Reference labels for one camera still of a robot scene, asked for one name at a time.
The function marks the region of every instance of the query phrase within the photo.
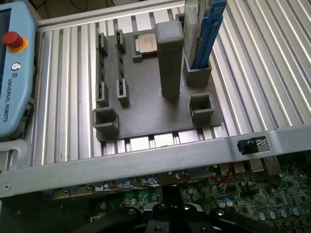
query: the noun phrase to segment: electrolytic capacitor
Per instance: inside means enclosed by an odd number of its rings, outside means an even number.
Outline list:
[[[272,219],[276,219],[277,217],[277,214],[274,211],[268,211],[267,215]]]
[[[278,210],[278,215],[282,216],[282,217],[288,217],[289,213],[287,210],[283,210],[283,209],[279,209]]]
[[[225,203],[226,203],[226,205],[227,205],[228,207],[232,207],[232,206],[233,206],[233,201],[230,200],[230,199],[226,199],[226,200],[225,200]]]
[[[220,208],[224,208],[225,207],[225,202],[223,200],[218,200],[217,201],[217,205],[220,207]]]
[[[292,207],[290,209],[290,211],[291,211],[292,215],[296,215],[296,216],[300,216],[301,215],[301,211],[298,208]]]
[[[265,213],[263,213],[263,212],[259,212],[259,213],[257,214],[257,216],[258,216],[258,218],[259,218],[260,220],[262,220],[262,221],[267,220],[267,215],[266,215]]]

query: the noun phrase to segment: gray metal bar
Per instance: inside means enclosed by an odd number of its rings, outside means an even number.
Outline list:
[[[84,12],[80,14],[51,18],[38,21],[38,31],[49,31],[65,27],[72,27],[92,22],[99,22],[111,18],[119,18],[128,15],[136,15],[143,12],[152,12],[160,9],[168,9],[184,5],[179,0],[149,0],[132,4],[109,7],[101,10]]]
[[[269,132],[4,171],[0,174],[0,198],[52,188],[311,150],[310,131],[311,124],[308,124]],[[267,138],[271,150],[241,155],[237,148],[238,141],[260,136]],[[10,189],[5,191],[5,186],[9,186]]]

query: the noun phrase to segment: black connector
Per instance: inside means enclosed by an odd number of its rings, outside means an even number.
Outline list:
[[[238,141],[238,149],[242,155],[258,153],[257,142],[254,138]]]

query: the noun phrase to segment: circuit board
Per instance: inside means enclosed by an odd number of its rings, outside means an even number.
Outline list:
[[[274,228],[300,232],[311,221],[311,165],[299,156],[278,159],[280,175],[232,172],[226,184],[219,185],[214,179],[184,184],[183,200],[199,204],[206,213],[216,207],[234,208]]]
[[[232,170],[226,182],[219,182],[226,177],[220,166],[210,166],[215,176],[180,185],[183,201],[200,205],[207,214],[216,207],[234,208],[274,228],[308,232],[302,229],[311,227],[311,163],[299,154],[279,156],[278,160],[280,175]],[[143,211],[144,206],[152,202],[161,202],[160,187],[99,198],[96,213],[105,216],[125,206]]]
[[[116,193],[98,199],[96,202],[96,213],[102,217],[126,206],[133,206],[143,211],[148,203],[161,202],[161,200],[160,187]]]

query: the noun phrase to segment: screw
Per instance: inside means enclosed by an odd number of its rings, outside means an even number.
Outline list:
[[[162,229],[160,227],[155,228],[155,232],[160,232],[160,231],[162,231]]]
[[[128,215],[133,215],[135,213],[136,213],[136,211],[134,209],[129,209],[127,212]]]
[[[4,191],[7,192],[11,189],[11,185],[8,183],[4,186]]]
[[[189,206],[189,205],[184,205],[183,208],[184,208],[185,210],[189,210],[189,209],[191,209],[191,206]]]
[[[216,214],[219,216],[225,215],[224,211],[222,211],[222,210],[217,210]]]
[[[88,185],[86,186],[86,189],[89,191],[89,190],[92,190],[93,187],[92,187],[90,184],[88,184]]]
[[[160,204],[159,205],[159,209],[161,209],[161,210],[165,210],[167,207],[166,207],[166,205],[165,204]]]
[[[308,178],[308,176],[307,176],[306,174],[301,174],[301,175],[300,175],[300,178],[301,178],[303,181],[305,181],[305,180]]]

